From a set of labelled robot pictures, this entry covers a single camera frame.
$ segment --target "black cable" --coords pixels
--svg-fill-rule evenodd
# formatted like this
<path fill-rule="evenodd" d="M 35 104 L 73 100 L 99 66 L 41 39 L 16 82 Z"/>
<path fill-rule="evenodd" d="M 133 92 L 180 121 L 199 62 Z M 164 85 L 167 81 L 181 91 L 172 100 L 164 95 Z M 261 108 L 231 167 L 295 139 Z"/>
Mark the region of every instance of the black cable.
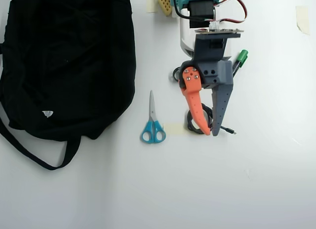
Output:
<path fill-rule="evenodd" d="M 206 106 L 205 104 L 202 103 L 202 107 L 203 107 L 203 110 L 207 113 L 207 118 L 208 118 L 208 127 L 209 128 L 212 128 L 212 123 L 213 123 L 213 111 L 210 107 Z M 187 115 L 187 120 L 188 120 L 188 129 L 192 132 L 195 132 L 197 134 L 204 134 L 202 132 L 201 129 L 196 129 L 192 123 L 192 120 L 193 120 L 193 117 L 192 117 L 192 114 L 191 112 L 189 111 L 188 112 L 188 115 Z M 236 134 L 236 132 L 233 130 L 233 129 L 230 129 L 230 128 L 226 128 L 224 126 L 221 126 L 221 129 L 225 130 L 226 132 L 230 133 L 230 134 Z"/>
<path fill-rule="evenodd" d="M 180 78 L 179 77 L 179 75 L 180 75 L 179 70 L 180 70 L 180 67 L 177 67 L 174 69 L 174 71 L 172 73 L 173 79 L 177 82 L 179 81 L 179 78 Z"/>
<path fill-rule="evenodd" d="M 195 21 L 195 22 L 204 22 L 206 19 L 206 18 L 200 18 L 200 17 L 185 16 L 179 12 L 178 6 L 177 6 L 177 0 L 173 0 L 173 4 L 174 4 L 174 9 L 176 10 L 177 15 L 181 18 L 190 19 L 191 21 Z"/>

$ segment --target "red wire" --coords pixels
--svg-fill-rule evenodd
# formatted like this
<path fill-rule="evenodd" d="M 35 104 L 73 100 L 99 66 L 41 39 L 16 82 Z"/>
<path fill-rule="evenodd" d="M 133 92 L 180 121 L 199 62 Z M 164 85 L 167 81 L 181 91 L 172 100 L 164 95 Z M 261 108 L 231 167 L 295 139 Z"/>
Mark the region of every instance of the red wire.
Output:
<path fill-rule="evenodd" d="M 225 2 L 225 1 L 227 1 L 227 0 L 223 0 L 223 1 L 219 2 L 219 3 L 216 3 L 215 5 L 219 5 L 219 4 L 221 4 L 221 3 Z M 242 2 L 242 0 L 237 0 L 237 1 L 242 6 L 243 11 L 245 12 L 245 19 L 246 19 L 247 16 L 248 16 L 248 11 L 247 11 L 246 5 Z M 235 20 L 235 19 L 230 19 L 230 18 L 223 18 L 223 19 L 219 20 L 219 22 L 242 23 L 242 22 L 244 22 L 244 20 L 240 21 L 240 20 Z"/>

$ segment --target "backpack handle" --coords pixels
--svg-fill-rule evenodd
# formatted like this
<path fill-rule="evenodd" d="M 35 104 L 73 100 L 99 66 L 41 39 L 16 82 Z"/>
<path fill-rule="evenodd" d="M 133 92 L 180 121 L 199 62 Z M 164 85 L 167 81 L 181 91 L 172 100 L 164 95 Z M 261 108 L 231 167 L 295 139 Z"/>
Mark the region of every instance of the backpack handle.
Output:
<path fill-rule="evenodd" d="M 25 147 L 23 147 L 19 143 L 19 141 L 17 141 L 17 139 L 9 132 L 9 130 L 6 128 L 1 118 L 0 118 L 0 134 L 4 136 L 21 154 L 23 154 L 24 156 L 27 156 L 29 159 L 36 162 L 38 165 L 50 171 L 57 170 L 57 169 L 67 166 L 76 155 L 81 143 L 81 137 L 73 138 L 69 140 L 67 142 L 66 153 L 65 153 L 63 163 L 60 166 L 55 167 L 39 159 L 37 156 L 33 155 Z"/>

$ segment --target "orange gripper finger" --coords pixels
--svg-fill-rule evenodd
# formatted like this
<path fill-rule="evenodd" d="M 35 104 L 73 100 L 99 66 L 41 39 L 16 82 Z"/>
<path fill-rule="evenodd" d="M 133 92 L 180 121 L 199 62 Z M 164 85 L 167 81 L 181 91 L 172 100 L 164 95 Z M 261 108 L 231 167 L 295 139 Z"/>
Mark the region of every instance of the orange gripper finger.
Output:
<path fill-rule="evenodd" d="M 186 88 L 181 88 L 181 91 L 187 99 L 192 117 L 195 123 L 200 127 L 201 131 L 206 135 L 210 135 L 211 130 L 204 117 L 201 98 L 199 96 L 199 92 L 202 90 L 199 73 L 195 68 L 188 67 L 183 71 L 182 77 L 186 84 Z"/>

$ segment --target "black backpack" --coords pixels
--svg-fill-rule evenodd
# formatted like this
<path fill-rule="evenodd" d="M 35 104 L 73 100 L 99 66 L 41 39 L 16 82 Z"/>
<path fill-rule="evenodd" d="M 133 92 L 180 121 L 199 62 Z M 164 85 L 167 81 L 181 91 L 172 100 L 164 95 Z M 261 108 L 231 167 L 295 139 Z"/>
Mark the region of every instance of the black backpack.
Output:
<path fill-rule="evenodd" d="M 132 102 L 135 44 L 129 0 L 12 0 L 0 80 L 9 126 L 67 141 L 53 167 L 26 150 L 0 120 L 0 133 L 48 170 L 70 163 L 82 136 L 97 139 Z"/>

